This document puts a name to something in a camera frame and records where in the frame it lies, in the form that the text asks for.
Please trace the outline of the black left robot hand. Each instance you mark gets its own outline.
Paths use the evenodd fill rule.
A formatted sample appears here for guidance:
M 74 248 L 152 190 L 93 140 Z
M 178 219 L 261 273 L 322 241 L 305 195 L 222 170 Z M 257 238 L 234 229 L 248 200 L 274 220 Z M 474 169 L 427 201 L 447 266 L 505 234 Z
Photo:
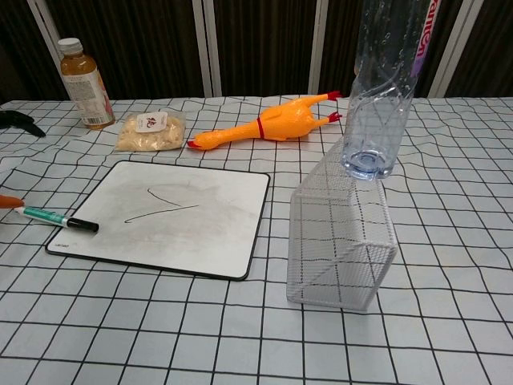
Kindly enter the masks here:
M 21 128 L 25 132 L 38 138 L 46 136 L 46 133 L 34 123 L 32 117 L 18 111 L 1 110 L 1 129 L 7 128 Z M 17 197 L 1 195 L 0 206 L 2 209 L 15 209 L 23 205 L 23 200 Z

